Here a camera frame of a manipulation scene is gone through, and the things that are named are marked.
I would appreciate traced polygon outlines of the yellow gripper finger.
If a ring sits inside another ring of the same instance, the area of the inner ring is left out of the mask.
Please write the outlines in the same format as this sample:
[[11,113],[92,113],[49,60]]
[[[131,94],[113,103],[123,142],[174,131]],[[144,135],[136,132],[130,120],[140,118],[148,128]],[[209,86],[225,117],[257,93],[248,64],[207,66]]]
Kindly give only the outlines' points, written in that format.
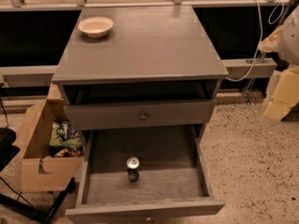
[[299,66],[293,65],[278,76],[278,83],[263,115],[271,120],[282,120],[298,103]]
[[274,32],[258,44],[258,49],[264,52],[279,52],[281,31],[282,26],[279,26]]

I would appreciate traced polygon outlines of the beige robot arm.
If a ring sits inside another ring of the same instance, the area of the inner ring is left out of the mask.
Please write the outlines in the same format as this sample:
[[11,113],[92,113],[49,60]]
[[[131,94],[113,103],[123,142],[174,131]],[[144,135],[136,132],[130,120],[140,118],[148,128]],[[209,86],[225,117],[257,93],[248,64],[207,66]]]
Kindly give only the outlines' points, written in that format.
[[289,67],[278,78],[263,115],[270,120],[284,119],[299,104],[299,6],[270,36],[259,43],[258,49],[276,52]]

